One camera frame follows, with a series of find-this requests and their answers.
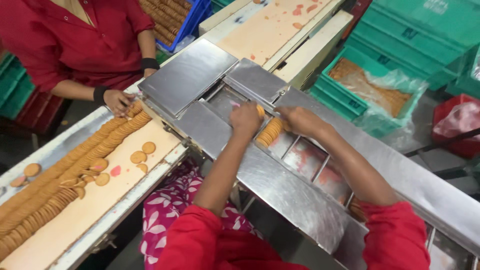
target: black wristband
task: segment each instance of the black wristband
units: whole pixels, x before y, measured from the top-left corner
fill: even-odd
[[[145,69],[147,68],[153,68],[156,70],[160,69],[160,65],[158,64],[155,58],[142,58],[141,67],[142,67],[142,72],[145,72]]]
[[[93,91],[93,101],[98,105],[106,105],[105,101],[103,100],[103,94],[105,91],[109,89],[108,86],[97,86]]]

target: stainless steel machine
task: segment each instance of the stainless steel machine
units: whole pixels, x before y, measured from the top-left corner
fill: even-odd
[[[431,269],[476,269],[480,203],[250,60],[238,60],[203,39],[139,88],[154,119],[167,123],[185,144],[213,160],[230,137],[232,104],[257,101],[267,114],[263,127],[276,115],[276,106],[312,110],[331,123],[426,221]],[[295,157],[299,151],[310,153],[302,168]],[[332,173],[329,167],[335,162],[317,142],[283,133],[269,148],[253,141],[237,178],[343,266],[366,269],[361,252],[368,230],[350,215],[352,192],[341,176],[340,181],[319,181]]]

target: worker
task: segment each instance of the worker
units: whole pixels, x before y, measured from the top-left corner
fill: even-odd
[[[361,200],[370,230],[363,251],[368,269],[427,270],[430,258],[425,248],[425,223],[411,205],[398,200],[385,179],[332,125],[300,107],[275,111],[293,132],[315,139],[330,153]],[[283,262],[227,201],[242,157],[262,119],[253,102],[234,108],[230,122],[232,136],[204,181],[197,168],[183,165],[166,187],[144,202],[140,251],[145,255],[146,270],[306,269]]]
[[[39,91],[125,116],[123,92],[159,69],[150,17],[136,0],[0,1],[0,37]]]

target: hand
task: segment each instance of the hand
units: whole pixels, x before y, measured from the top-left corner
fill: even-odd
[[[133,107],[129,99],[134,97],[135,95],[127,94],[120,90],[107,90],[103,94],[103,100],[116,117],[125,117],[127,115],[128,108]]]
[[[243,103],[240,107],[234,106],[230,114],[230,123],[233,134],[249,139],[262,125],[263,118],[258,115],[257,102]]]
[[[302,107],[276,107],[274,111],[279,112],[288,121],[293,133],[315,137],[319,130],[330,130],[332,126],[323,121],[316,114]]]
[[[145,71],[144,71],[144,78],[152,75],[155,72],[157,72],[157,70],[154,69],[154,68],[146,68]]]

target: crate label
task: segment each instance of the crate label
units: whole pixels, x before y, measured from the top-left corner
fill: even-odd
[[[380,64],[385,65],[386,63],[388,63],[390,61],[390,58],[386,57],[385,55],[380,55],[380,57],[377,59],[377,61]]]
[[[444,0],[427,0],[423,4],[423,7],[437,14],[443,15],[445,11],[448,10],[448,3]]]
[[[350,102],[348,103],[350,106],[352,106],[353,108],[357,109],[358,107],[360,107],[360,104],[358,104],[356,101],[354,101],[353,99],[350,100]]]
[[[402,37],[405,37],[405,38],[408,38],[408,39],[412,39],[412,38],[414,38],[417,34],[418,34],[418,31],[417,31],[417,30],[413,30],[413,28],[408,27],[407,29],[405,29],[405,31],[403,31]]]

